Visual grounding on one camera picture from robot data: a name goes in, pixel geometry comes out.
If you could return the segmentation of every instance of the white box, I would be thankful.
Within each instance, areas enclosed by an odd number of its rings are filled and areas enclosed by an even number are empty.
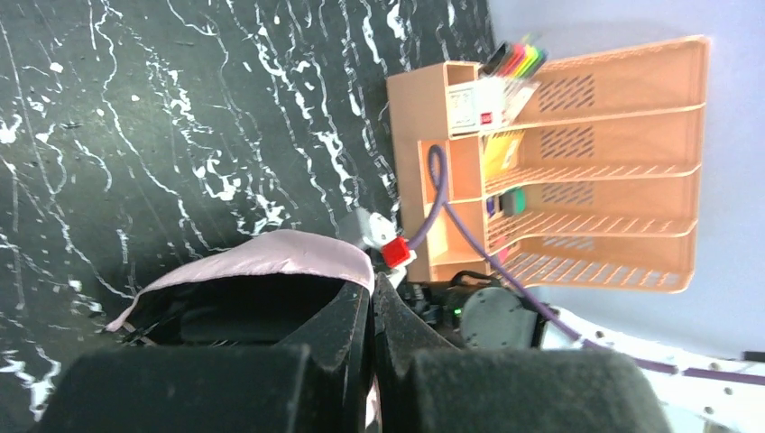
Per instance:
[[[510,126],[539,82],[489,77],[447,88],[451,134],[472,134]]]

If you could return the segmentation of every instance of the white paint splatter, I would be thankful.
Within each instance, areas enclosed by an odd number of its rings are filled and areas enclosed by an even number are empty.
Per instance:
[[[77,293],[82,291],[82,281],[80,280],[69,280],[69,286]]]
[[[362,31],[364,32],[364,40],[366,41],[366,46],[369,47],[369,51],[372,52],[372,59],[378,65],[382,65],[382,70],[387,75],[388,65],[385,64],[385,60],[381,59],[380,54],[377,52],[377,44],[374,43],[374,31],[372,30],[372,25],[369,24],[369,20],[372,18],[371,12],[367,12],[369,14],[364,17],[364,21],[361,25]]]
[[[388,13],[388,27],[393,30],[393,36],[401,41],[406,40],[406,32],[404,31],[404,20],[399,16],[399,5],[396,4],[391,8]]]
[[[454,25],[455,18],[454,5],[452,5],[452,2],[447,3],[447,9],[449,11],[449,27],[451,27]]]
[[[3,353],[3,360],[7,365],[0,367],[0,373],[12,373],[22,381],[22,386],[25,389],[30,390],[29,410],[34,415],[34,420],[39,421],[47,406],[45,402],[55,389],[51,379],[61,373],[61,363],[50,359],[42,347],[35,345],[35,350],[40,358],[51,364],[50,370],[43,375],[42,379],[37,380],[36,377],[27,373],[25,371],[26,363],[16,361],[13,357],[15,353]]]
[[[33,101],[31,97],[26,98],[26,102],[29,103],[29,107],[34,111],[42,113],[42,117],[45,117],[45,105],[40,101]]]
[[[127,233],[124,232],[123,229],[118,228],[117,229],[117,236],[120,240],[120,248],[122,248],[122,263],[127,264],[127,256],[128,256],[128,250],[127,250]]]
[[[27,69],[35,70],[37,72],[40,72],[45,77],[50,77],[51,76],[48,72],[45,72],[44,70],[40,70],[39,68],[35,68],[34,66],[22,66],[22,69],[24,69],[24,70],[27,70]]]
[[[86,146],[80,143],[78,139],[74,139],[74,144],[76,144],[78,149],[84,154],[86,154],[88,157],[98,161],[98,165],[101,167],[101,169],[104,171],[104,174],[106,175],[106,185],[104,186],[104,192],[109,191],[109,189],[112,188],[112,172],[109,171],[109,169],[107,168],[106,162],[104,161],[104,159],[98,155],[95,155],[93,152],[91,152]]]
[[[295,67],[295,70],[297,70],[298,72],[302,73],[302,71],[306,70],[306,68],[310,68],[310,63],[308,63],[307,61],[303,60],[300,63],[298,63],[298,66]]]
[[[332,163],[332,167],[340,177],[340,185],[344,185],[346,180],[350,180],[352,178],[346,168],[343,167],[343,164],[340,162],[340,156],[343,153],[343,143],[340,141],[340,137],[335,132],[321,132],[312,134],[327,147],[327,152],[329,152],[329,161]],[[346,201],[346,205],[353,203],[354,198],[351,195],[346,194],[345,191],[343,192],[343,199]]]
[[[447,46],[447,41],[444,40],[444,38],[441,37],[441,34],[438,32],[444,27],[443,23],[438,23],[438,27],[436,27],[436,40],[441,45],[441,53],[444,55],[444,59],[449,60],[451,57],[449,56],[449,48]]]
[[[295,103],[300,107],[300,112],[303,114],[303,118],[310,121],[310,110],[306,107],[306,98],[300,92],[295,92]]]
[[[354,95],[354,92],[348,90],[348,99],[351,101],[351,111],[353,111],[355,115],[361,115],[361,108],[358,106],[358,102],[356,102],[356,95]]]
[[[16,141],[16,130],[22,124],[22,117],[14,115],[14,124],[8,126],[5,120],[0,119],[0,143],[11,144]]]
[[[46,134],[46,133],[37,133],[37,134],[34,135],[34,138],[36,138],[36,139],[38,139],[41,142],[46,143],[46,144],[48,143],[48,139],[50,137],[51,137],[51,135],[50,134]]]
[[[269,201],[262,194],[255,194],[255,201],[258,206],[265,211],[265,218],[255,222],[255,233],[261,233],[264,227],[268,225],[281,226],[284,222],[284,218],[281,216],[281,212],[284,211],[284,206],[279,206],[274,201]]]
[[[191,113],[191,100],[187,96],[188,91],[179,88],[178,89],[178,98],[179,99],[173,99],[170,102],[170,110],[174,109],[176,106],[180,107],[180,115],[186,117],[186,120],[189,121],[190,124],[195,124],[197,122],[197,118],[194,117],[194,115]]]
[[[95,302],[94,300],[91,300],[86,305],[88,305],[88,309],[90,309],[91,312],[94,313],[103,313],[104,307],[101,306],[99,302]]]
[[[220,163],[219,160],[216,160],[215,158],[210,158],[207,160],[207,172],[211,174],[215,174],[220,178],[220,181],[223,183],[223,190],[219,192],[213,191],[213,189],[209,186],[208,183],[205,182],[205,190],[212,198],[220,198],[223,201],[231,201],[234,199],[234,194],[239,190],[239,188],[242,186],[242,180],[241,179],[233,179],[229,181],[229,178],[231,178],[232,175],[221,175],[218,174],[216,171],[216,165]],[[194,170],[194,174],[199,177],[199,173],[204,176],[204,173],[200,169]]]

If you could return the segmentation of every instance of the orange plastic shelf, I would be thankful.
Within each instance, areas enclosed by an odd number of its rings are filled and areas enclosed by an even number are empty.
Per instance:
[[[439,266],[441,264],[471,263],[478,259],[479,256],[473,251],[452,249],[433,257],[431,262],[433,266]]]
[[[529,210],[489,222],[488,247],[494,254],[531,236],[684,236],[695,219],[588,215]]]
[[[621,263],[601,263],[536,253],[516,253],[505,269],[525,286],[569,286],[676,292],[687,287],[691,272],[665,272]]]
[[[701,164],[694,165],[583,165],[574,167],[524,167],[510,170],[486,181],[486,194],[548,182],[580,182],[592,180],[632,180],[681,177],[692,174]]]

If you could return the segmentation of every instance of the purple cable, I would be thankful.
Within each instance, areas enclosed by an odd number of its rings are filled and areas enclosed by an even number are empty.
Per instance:
[[[534,306],[534,308],[537,310],[537,312],[544,317],[546,320],[551,322],[553,325],[555,325],[558,329],[561,330],[566,336],[571,338],[573,341],[579,341],[580,339],[583,340],[583,346],[587,348],[592,349],[603,349],[603,350],[610,350],[606,347],[603,347],[601,345],[598,345],[596,342],[588,340],[586,338],[582,338],[582,335],[576,332],[572,327],[569,325],[563,323],[560,318],[545,304],[540,302],[534,295],[532,295],[528,289],[523,287],[523,284],[521,284],[518,280],[516,280],[512,275],[510,275],[509,272],[505,271],[502,267],[502,264],[494,257],[489,255],[481,246],[481,244],[473,237],[473,235],[470,234],[470,232],[467,231],[467,228],[465,228],[465,225],[463,222],[459,219],[459,216],[456,215],[454,209],[449,205],[449,203],[446,200],[446,185],[447,185],[447,155],[444,153],[444,150],[441,149],[437,144],[434,144],[430,146],[430,149],[428,150],[428,166],[429,166],[429,175],[430,175],[430,181],[433,183],[433,187],[436,189],[436,200],[433,203],[433,208],[430,210],[430,213],[428,214],[428,217],[425,218],[425,222],[423,225],[419,228],[417,233],[409,240],[407,245],[410,249],[417,248],[425,239],[425,235],[428,233],[428,230],[433,226],[433,223],[436,220],[436,217],[438,216],[438,213],[441,211],[441,208],[444,208],[447,211],[447,214],[450,218],[452,218],[452,221],[454,221],[455,226],[457,230],[462,234],[462,236],[465,238],[465,240],[470,244],[470,246],[473,247],[473,249],[479,253],[489,264],[492,265],[492,267],[502,275],[502,277],[505,278],[505,280],[509,281],[510,284],[512,284],[518,292],[526,298],[531,305]],[[640,367],[644,368],[646,370],[652,370],[654,372],[659,373],[667,373],[667,374],[682,374],[687,377],[696,377],[701,379],[712,379],[716,381],[727,381],[727,382],[738,382],[738,383],[748,383],[752,385],[763,385],[765,386],[765,376],[758,376],[755,374],[745,374],[745,373],[728,373],[728,372],[717,372],[712,370],[705,370],[700,368],[688,368],[685,371],[679,371],[678,368],[675,365],[671,364],[664,364],[659,363],[655,361],[649,361],[646,359],[640,359],[640,358],[632,358],[632,360]]]
[[[434,180],[436,177],[436,158],[439,158],[438,182]],[[444,163],[446,162],[446,158],[447,156],[444,153],[444,150],[438,147],[437,144],[430,146],[430,149],[428,150],[428,166],[430,167],[430,181],[433,183],[433,188],[436,189],[436,200],[433,202],[433,207],[430,209],[430,213],[428,213],[428,216],[425,218],[422,226],[420,226],[417,230],[417,233],[415,233],[414,236],[412,236],[410,240],[407,241],[407,246],[410,250],[417,249],[417,247],[425,241],[425,236],[430,231],[433,223],[436,222],[436,217],[438,217],[438,213],[441,211],[441,208],[445,205],[448,205],[447,189],[445,186],[447,185],[447,176],[449,173],[448,170],[444,170],[444,167],[446,167],[446,164]]]

